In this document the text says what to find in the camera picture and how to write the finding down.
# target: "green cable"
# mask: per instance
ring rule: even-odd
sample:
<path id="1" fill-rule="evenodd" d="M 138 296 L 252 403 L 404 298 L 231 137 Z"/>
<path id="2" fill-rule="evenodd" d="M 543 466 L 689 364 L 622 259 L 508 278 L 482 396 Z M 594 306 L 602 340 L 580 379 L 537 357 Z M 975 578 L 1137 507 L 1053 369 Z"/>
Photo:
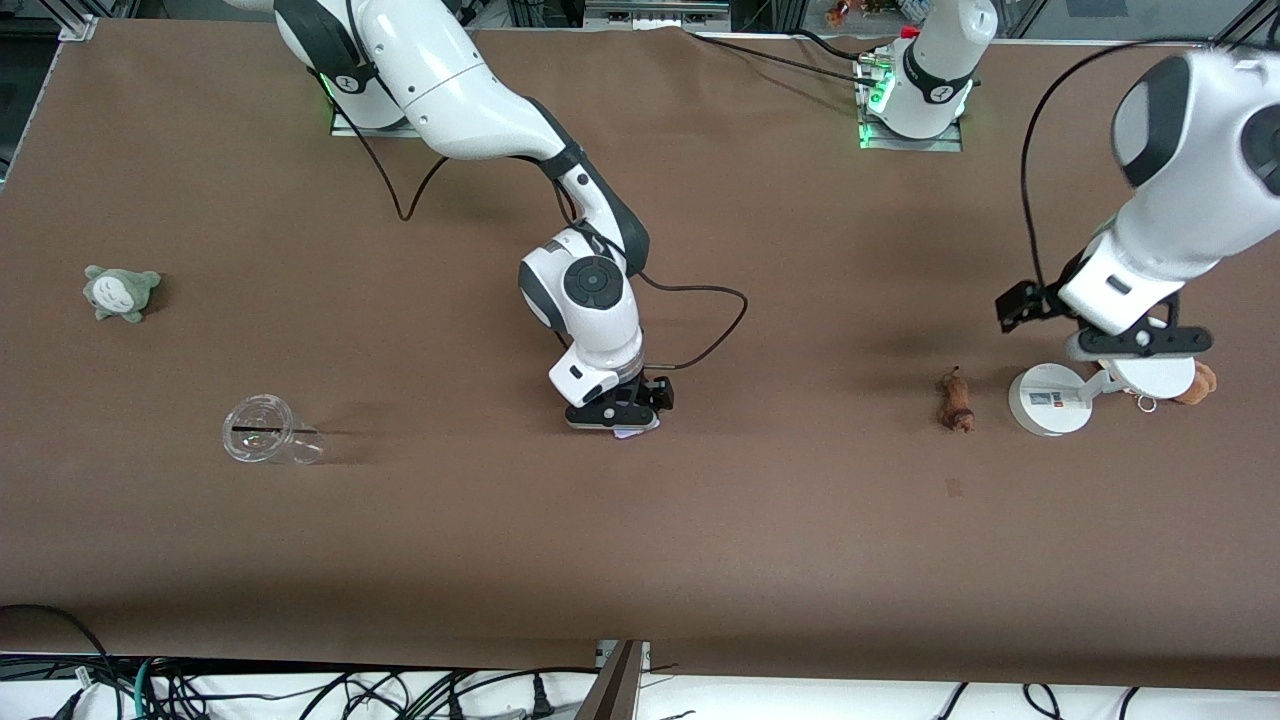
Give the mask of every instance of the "green cable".
<path id="1" fill-rule="evenodd" d="M 147 678 L 147 667 L 151 665 L 151 660 L 143 660 L 142 665 L 138 666 L 138 675 L 133 679 L 133 714 L 138 717 L 146 717 L 146 710 L 142 707 L 142 683 Z"/>

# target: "brown toy animal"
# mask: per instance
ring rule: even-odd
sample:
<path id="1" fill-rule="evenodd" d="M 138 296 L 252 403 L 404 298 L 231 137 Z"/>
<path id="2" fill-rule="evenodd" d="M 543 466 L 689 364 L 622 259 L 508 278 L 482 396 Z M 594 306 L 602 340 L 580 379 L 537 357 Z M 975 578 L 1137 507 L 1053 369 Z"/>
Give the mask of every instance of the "brown toy animal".
<path id="1" fill-rule="evenodd" d="M 1208 365 L 1196 361 L 1196 379 L 1192 380 L 1192 387 L 1187 388 L 1187 392 L 1179 395 L 1174 398 L 1174 402 L 1180 402 L 1183 405 L 1197 405 L 1199 401 L 1208 397 L 1208 393 L 1217 389 L 1217 375 Z"/>
<path id="2" fill-rule="evenodd" d="M 946 395 L 946 404 L 938 410 L 938 421 L 948 430 L 974 430 L 975 415 L 969 409 L 969 383 L 959 375 L 960 365 L 938 380 L 938 389 Z"/>

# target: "brown table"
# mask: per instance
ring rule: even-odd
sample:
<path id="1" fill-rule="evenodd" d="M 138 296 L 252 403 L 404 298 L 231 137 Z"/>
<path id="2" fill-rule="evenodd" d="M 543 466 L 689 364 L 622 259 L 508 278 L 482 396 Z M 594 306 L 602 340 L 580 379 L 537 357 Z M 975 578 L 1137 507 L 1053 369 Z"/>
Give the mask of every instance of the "brown table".
<path id="1" fill-rule="evenodd" d="M 105 22 L 64 49 L 0 196 L 0 598 L 128 653 L 531 665 L 634 635 L 690 673 L 1280 687 L 1280 243 L 1185 293 L 1219 341 L 1206 404 L 1107 397 L 1055 441 L 1005 405 L 1071 331 L 1002 337 L 992 300 L 1029 274 L 1024 124 L 1087 49 L 992 47 L 942 155 L 861 151 L 840 81 L 680 31 L 477 42 L 644 219 L 654 278 L 751 296 L 663 427 L 563 425 L 559 348 L 516 290 L 561 225 L 536 170 L 451 163 L 402 224 L 273 27 Z M 1050 106 L 1051 273 L 1128 197 L 1107 124 L 1152 53 Z M 402 193 L 434 158 L 375 147 Z M 164 274 L 143 324 L 93 322 L 91 263 Z M 735 310 L 637 292 L 654 361 Z M 973 436 L 933 424 L 952 365 Z M 255 392 L 333 462 L 227 457 Z"/>

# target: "transparent cup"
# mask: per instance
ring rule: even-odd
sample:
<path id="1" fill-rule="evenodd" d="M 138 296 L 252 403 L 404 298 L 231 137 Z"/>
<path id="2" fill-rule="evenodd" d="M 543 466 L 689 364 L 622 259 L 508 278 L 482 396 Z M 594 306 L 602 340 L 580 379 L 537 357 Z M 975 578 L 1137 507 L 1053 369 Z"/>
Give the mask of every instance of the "transparent cup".
<path id="1" fill-rule="evenodd" d="M 255 395 L 227 415 L 223 447 L 241 462 L 310 465 L 324 455 L 324 436 L 279 397 Z"/>

